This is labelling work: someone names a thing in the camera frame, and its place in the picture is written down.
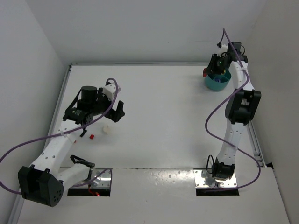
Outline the red lego brick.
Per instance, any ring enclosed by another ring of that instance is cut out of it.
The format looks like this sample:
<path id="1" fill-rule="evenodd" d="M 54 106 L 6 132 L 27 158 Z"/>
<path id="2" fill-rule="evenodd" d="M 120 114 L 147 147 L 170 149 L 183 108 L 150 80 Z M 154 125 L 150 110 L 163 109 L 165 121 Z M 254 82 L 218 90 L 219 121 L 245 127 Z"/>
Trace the red lego brick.
<path id="1" fill-rule="evenodd" d="M 203 70 L 203 77 L 206 77 L 209 73 L 209 69 L 208 68 L 204 68 Z"/>

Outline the cream white lego brick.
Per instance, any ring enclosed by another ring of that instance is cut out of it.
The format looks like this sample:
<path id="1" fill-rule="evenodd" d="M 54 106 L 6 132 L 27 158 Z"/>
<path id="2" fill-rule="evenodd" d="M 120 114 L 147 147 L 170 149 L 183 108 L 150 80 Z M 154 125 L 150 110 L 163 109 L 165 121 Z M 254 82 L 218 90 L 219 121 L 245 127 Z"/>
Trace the cream white lego brick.
<path id="1" fill-rule="evenodd" d="M 107 134 L 107 135 L 109 135 L 110 132 L 111 132 L 111 129 L 110 129 L 110 126 L 109 126 L 109 125 L 105 125 L 105 126 L 103 126 L 102 130 L 103 130 L 103 132 L 104 132 L 105 134 Z"/>

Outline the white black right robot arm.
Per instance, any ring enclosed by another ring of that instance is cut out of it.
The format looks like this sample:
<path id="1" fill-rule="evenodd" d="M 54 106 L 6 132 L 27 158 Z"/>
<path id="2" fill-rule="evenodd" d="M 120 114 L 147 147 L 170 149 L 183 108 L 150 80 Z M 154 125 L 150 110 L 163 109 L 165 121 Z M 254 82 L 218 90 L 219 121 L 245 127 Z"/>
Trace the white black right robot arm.
<path id="1" fill-rule="evenodd" d="M 226 82 L 226 74 L 231 75 L 234 94 L 225 108 L 227 129 L 220 152 L 211 168 L 215 179 L 230 179 L 235 171 L 235 155 L 246 125 L 253 119 L 261 99 L 261 92 L 251 84 L 248 73 L 248 59 L 241 51 L 241 42 L 229 45 L 218 44 L 219 53 L 213 54 L 209 65 L 203 71 L 203 77 L 216 83 Z"/>

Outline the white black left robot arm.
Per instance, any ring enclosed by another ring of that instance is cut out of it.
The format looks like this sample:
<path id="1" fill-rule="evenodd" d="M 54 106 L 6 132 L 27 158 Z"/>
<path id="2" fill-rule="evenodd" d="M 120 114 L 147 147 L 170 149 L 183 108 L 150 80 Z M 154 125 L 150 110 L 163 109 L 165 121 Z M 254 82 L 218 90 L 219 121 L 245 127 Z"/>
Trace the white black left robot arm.
<path id="1" fill-rule="evenodd" d="M 64 112 L 57 136 L 53 137 L 41 155 L 29 167 L 18 172 L 21 196 L 24 199 L 54 207 L 68 189 L 79 182 L 89 182 L 94 163 L 71 155 L 73 166 L 62 172 L 61 164 L 73 144 L 87 132 L 94 117 L 106 117 L 118 122 L 124 115 L 123 102 L 113 105 L 121 88 L 107 82 L 105 86 L 83 86 Z"/>

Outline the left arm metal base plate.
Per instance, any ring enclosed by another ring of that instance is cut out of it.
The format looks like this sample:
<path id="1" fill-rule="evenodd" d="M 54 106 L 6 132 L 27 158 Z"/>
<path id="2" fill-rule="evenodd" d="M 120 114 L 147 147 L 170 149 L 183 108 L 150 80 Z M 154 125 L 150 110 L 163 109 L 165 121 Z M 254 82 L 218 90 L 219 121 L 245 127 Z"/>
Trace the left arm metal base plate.
<path id="1" fill-rule="evenodd" d="M 110 190 L 112 185 L 112 169 L 109 168 L 95 168 L 89 180 L 83 180 L 76 183 L 70 189 L 88 188 Z"/>

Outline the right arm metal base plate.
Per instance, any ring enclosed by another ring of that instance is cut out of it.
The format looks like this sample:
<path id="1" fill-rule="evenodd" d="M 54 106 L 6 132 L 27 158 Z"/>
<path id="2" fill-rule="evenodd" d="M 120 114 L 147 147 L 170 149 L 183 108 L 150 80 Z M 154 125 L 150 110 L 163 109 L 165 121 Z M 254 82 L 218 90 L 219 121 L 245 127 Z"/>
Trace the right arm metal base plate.
<path id="1" fill-rule="evenodd" d="M 194 169 L 194 181 L 196 189 L 221 189 L 237 187 L 235 173 L 230 179 L 215 179 L 205 169 Z"/>

